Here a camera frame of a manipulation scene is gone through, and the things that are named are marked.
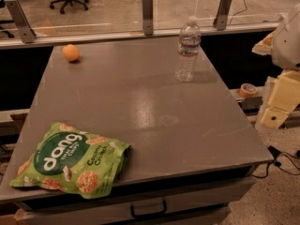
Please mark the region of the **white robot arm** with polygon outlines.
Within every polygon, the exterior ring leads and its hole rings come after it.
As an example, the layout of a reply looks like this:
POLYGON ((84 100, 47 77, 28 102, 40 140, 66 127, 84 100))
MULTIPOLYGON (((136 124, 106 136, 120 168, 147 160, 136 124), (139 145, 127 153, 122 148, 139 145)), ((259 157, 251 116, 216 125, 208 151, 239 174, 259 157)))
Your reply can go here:
POLYGON ((282 72, 274 79, 264 106, 260 124, 279 128, 300 104, 300 4, 283 17, 278 27, 258 42, 252 51, 270 55, 282 72))

